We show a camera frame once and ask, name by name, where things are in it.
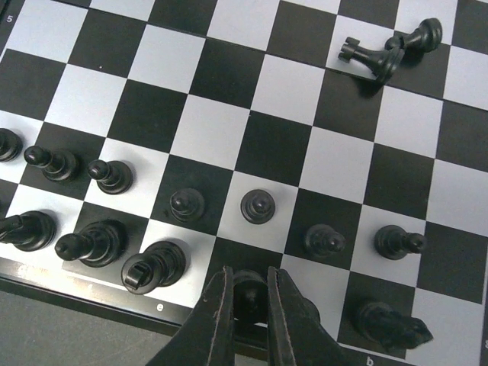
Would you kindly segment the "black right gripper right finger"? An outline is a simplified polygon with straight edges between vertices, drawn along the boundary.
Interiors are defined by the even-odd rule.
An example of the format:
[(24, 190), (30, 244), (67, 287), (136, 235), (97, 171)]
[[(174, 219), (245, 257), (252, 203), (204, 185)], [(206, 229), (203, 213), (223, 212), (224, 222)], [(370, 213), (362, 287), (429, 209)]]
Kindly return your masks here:
[(286, 270), (270, 267), (267, 282), (269, 365), (352, 364)]

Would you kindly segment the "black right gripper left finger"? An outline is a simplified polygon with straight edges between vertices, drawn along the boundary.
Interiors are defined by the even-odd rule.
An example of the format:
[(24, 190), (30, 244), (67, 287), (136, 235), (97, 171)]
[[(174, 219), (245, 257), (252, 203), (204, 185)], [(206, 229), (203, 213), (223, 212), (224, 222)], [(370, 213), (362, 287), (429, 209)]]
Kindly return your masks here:
[(230, 267), (223, 267), (211, 278), (183, 326), (147, 364), (233, 364), (233, 270)]

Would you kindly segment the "black queen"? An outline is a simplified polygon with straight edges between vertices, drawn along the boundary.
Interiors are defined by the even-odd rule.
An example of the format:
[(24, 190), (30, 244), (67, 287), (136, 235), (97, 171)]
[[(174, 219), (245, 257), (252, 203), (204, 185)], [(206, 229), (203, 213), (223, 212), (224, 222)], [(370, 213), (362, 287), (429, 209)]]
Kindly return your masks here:
[(256, 324), (268, 321), (268, 285), (264, 278), (251, 270), (233, 275), (233, 312), (236, 319)]

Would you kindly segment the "black knight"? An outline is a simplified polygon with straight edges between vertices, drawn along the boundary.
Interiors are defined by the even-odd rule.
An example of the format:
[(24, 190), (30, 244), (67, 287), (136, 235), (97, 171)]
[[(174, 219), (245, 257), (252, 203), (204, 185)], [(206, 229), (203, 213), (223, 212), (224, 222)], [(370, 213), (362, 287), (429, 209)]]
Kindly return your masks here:
[(364, 302), (355, 312), (354, 325), (362, 336), (386, 351), (414, 349), (434, 339), (421, 319), (404, 316), (380, 301)]

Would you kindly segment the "black king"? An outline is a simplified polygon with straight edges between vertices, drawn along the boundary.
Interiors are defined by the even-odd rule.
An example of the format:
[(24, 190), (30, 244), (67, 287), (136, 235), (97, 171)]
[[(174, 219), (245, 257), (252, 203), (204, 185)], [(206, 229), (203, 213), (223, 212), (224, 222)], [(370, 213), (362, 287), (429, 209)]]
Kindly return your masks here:
[(121, 269), (122, 285), (132, 294), (144, 295), (168, 287), (185, 273), (187, 259), (176, 243), (158, 241), (144, 252), (132, 255)]

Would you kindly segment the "black pawn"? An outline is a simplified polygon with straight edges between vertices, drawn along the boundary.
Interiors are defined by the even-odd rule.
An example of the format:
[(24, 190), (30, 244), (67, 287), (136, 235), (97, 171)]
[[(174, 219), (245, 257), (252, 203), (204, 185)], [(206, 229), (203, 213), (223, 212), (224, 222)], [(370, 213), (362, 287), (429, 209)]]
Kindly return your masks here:
[(408, 254), (419, 254), (427, 246), (427, 239), (419, 233), (408, 233), (397, 225), (380, 228), (374, 236), (377, 253), (390, 260), (400, 260)]
[(169, 204), (172, 216), (183, 223), (199, 220), (204, 214), (204, 197), (194, 188), (177, 190), (170, 197)]
[(267, 223), (274, 216), (275, 208), (274, 198), (262, 189), (247, 192), (240, 203), (241, 214), (252, 224)]
[(9, 129), (0, 129), (0, 162), (9, 162), (18, 157), (23, 148), (21, 138)]
[(133, 173), (122, 161), (96, 159), (88, 164), (88, 175), (105, 194), (122, 194), (133, 183)]
[(67, 149), (29, 146), (24, 151), (24, 159), (28, 165), (41, 170), (47, 180), (57, 183), (75, 179), (79, 171), (79, 159)]
[(391, 50), (399, 47), (402, 50), (418, 50), (429, 53), (436, 50), (443, 38), (443, 28), (437, 18), (426, 18), (410, 34), (396, 34), (389, 38), (384, 47)]
[(311, 226), (304, 237), (305, 251), (314, 258), (327, 258), (338, 254), (345, 246), (345, 237), (326, 224)]

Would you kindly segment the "black bishop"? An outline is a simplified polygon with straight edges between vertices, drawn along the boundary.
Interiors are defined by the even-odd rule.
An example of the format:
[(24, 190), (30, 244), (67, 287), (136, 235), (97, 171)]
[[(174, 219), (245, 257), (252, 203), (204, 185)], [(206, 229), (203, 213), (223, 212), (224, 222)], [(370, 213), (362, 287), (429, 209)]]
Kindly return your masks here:
[(1, 243), (12, 244), (23, 252), (48, 246), (55, 234), (54, 219), (38, 210), (1, 219)]
[(90, 223), (78, 233), (61, 236), (54, 249), (64, 261), (79, 260), (90, 268), (101, 268), (120, 258), (127, 240), (125, 225), (108, 219)]

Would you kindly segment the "black rook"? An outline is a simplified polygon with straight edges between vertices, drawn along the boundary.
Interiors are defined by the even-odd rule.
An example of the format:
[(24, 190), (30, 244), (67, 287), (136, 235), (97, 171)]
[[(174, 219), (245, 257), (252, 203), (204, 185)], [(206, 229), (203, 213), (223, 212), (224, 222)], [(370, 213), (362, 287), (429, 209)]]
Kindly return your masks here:
[(384, 85), (397, 70), (404, 54), (405, 51), (399, 47), (390, 50), (369, 50), (361, 47), (359, 40), (347, 37), (338, 58), (345, 63), (355, 60), (367, 66), (376, 77), (376, 81)]

